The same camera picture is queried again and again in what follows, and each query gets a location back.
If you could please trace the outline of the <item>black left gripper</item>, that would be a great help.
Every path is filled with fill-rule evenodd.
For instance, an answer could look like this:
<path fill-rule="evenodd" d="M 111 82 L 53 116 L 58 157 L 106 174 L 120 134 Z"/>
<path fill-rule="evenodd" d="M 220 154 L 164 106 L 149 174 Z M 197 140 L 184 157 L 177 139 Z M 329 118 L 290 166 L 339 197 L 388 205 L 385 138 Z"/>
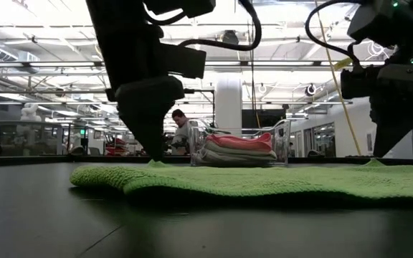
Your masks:
<path fill-rule="evenodd" d="M 182 82 L 173 76 L 152 77 L 129 82 L 105 91 L 110 102 L 117 102 L 119 118 L 145 152 L 154 160 L 163 158 L 163 121 L 172 105 L 184 98 Z"/>

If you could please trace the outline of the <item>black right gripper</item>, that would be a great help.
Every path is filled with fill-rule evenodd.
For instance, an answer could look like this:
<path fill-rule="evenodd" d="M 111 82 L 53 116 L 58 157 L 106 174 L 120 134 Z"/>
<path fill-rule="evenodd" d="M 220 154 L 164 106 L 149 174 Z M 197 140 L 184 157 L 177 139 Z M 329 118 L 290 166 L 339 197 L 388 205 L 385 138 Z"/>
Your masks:
<path fill-rule="evenodd" d="M 370 66 L 373 155 L 383 158 L 407 133 L 413 135 L 413 64 Z"/>

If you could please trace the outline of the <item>pink microfiber towel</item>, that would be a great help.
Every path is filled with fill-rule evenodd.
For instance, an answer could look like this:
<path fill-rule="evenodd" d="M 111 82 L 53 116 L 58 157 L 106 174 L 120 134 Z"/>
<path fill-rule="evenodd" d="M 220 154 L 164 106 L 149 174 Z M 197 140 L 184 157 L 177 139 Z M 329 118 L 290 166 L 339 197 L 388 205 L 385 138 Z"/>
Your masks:
<path fill-rule="evenodd" d="M 239 138 L 234 135 L 209 135 L 206 141 L 211 141 L 224 148 L 241 149 L 247 151 L 270 152 L 272 150 L 271 135 L 264 133 L 253 139 Z"/>

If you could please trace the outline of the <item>clear plastic bin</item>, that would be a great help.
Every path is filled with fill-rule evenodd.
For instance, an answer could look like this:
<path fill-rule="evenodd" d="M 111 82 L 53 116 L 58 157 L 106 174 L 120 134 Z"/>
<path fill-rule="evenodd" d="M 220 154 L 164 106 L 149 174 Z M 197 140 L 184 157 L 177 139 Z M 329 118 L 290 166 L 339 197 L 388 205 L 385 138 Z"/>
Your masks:
<path fill-rule="evenodd" d="M 214 167 L 268 167 L 268 166 L 286 166 L 288 164 L 288 152 L 290 150 L 290 121 L 280 120 L 273 127 L 265 128 L 215 128 L 202 120 L 191 120 L 188 124 L 189 132 L 189 149 L 190 157 L 200 151 L 204 145 L 211 141 L 206 141 L 209 135 L 234 135 L 239 138 L 253 139 L 261 136 L 264 133 L 271 135 L 272 151 L 277 155 L 277 160 L 269 162 L 265 165 L 216 165 L 209 163 L 198 163 L 191 157 L 191 165 L 193 166 L 214 166 Z"/>

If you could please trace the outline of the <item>green microfiber towel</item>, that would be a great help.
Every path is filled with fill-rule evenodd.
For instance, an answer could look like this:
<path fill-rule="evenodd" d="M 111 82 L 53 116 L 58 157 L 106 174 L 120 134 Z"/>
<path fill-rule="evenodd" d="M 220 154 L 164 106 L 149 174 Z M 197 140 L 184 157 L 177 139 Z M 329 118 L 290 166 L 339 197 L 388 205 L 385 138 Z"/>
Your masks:
<path fill-rule="evenodd" d="M 413 199 L 413 166 L 371 160 L 360 166 L 215 168 L 150 161 L 135 166 L 80 166 L 70 175 L 78 187 L 109 186 L 128 195 L 152 187 L 226 197 L 277 194 L 345 194 L 366 200 Z"/>

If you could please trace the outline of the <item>person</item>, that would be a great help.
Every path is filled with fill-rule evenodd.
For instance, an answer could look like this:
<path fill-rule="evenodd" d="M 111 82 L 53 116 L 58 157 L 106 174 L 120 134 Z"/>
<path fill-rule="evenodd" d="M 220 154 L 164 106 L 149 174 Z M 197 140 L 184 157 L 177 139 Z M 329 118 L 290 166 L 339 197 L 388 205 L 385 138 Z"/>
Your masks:
<path fill-rule="evenodd" d="M 189 119 L 180 109 L 174 110 L 171 117 L 178 126 L 171 141 L 172 154 L 177 156 L 189 154 Z"/>

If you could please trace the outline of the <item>white round pillar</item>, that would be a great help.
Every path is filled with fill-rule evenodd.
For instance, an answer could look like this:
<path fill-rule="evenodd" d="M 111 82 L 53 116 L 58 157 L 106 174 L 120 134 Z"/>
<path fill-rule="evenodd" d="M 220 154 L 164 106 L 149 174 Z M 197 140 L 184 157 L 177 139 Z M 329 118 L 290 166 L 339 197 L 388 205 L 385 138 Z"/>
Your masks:
<path fill-rule="evenodd" d="M 215 87 L 215 117 L 220 128 L 242 127 L 242 81 L 238 74 L 219 74 Z"/>

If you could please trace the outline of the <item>long ceiling light strip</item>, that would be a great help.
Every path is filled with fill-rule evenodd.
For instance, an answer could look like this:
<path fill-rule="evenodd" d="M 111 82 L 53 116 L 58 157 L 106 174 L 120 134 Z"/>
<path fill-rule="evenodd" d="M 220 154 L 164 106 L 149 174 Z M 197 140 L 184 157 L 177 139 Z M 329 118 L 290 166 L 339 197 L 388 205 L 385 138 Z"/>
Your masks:
<path fill-rule="evenodd" d="M 205 67 L 245 67 L 251 61 L 206 61 Z M 254 61 L 258 67 L 328 66 L 328 61 Z M 104 62 L 0 62 L 0 67 L 104 67 Z"/>

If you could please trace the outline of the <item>black cabinet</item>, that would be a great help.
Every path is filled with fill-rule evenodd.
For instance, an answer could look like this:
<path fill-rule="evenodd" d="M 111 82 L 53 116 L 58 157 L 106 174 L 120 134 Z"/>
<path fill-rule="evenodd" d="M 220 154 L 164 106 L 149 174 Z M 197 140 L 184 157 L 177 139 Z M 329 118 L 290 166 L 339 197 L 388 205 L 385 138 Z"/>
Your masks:
<path fill-rule="evenodd" d="M 285 109 L 242 110 L 243 128 L 273 127 L 280 120 L 286 119 Z"/>

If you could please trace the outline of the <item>white rounded figure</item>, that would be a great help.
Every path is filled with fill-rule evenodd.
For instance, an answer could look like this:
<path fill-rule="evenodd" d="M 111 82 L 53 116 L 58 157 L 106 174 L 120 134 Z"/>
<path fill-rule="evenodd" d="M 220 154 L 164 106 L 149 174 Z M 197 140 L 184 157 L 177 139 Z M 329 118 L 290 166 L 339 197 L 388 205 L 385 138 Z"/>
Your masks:
<path fill-rule="evenodd" d="M 21 109 L 20 120 L 41 122 L 41 117 L 37 114 L 38 104 L 25 103 Z"/>

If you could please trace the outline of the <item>black overhead frame rig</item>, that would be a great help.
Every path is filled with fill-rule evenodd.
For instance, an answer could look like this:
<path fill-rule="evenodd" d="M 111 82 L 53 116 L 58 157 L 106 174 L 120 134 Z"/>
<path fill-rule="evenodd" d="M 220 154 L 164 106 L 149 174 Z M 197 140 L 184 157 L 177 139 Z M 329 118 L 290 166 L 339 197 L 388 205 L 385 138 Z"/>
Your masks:
<path fill-rule="evenodd" d="M 216 103 L 215 103 L 215 90 L 204 90 L 204 89 L 192 89 L 192 88 L 185 88 L 184 94 L 185 95 L 193 95 L 199 93 L 202 95 L 206 101 L 212 106 L 212 123 L 216 122 Z"/>

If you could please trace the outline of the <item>grey glass enclosure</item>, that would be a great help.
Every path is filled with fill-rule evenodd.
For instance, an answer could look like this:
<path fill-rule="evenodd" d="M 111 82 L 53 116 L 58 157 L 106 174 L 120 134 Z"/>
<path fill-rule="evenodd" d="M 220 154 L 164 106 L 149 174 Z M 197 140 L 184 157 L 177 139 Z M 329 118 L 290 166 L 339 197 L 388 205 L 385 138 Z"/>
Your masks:
<path fill-rule="evenodd" d="M 2 156 L 56 156 L 63 154 L 62 126 L 52 123 L 0 121 Z"/>

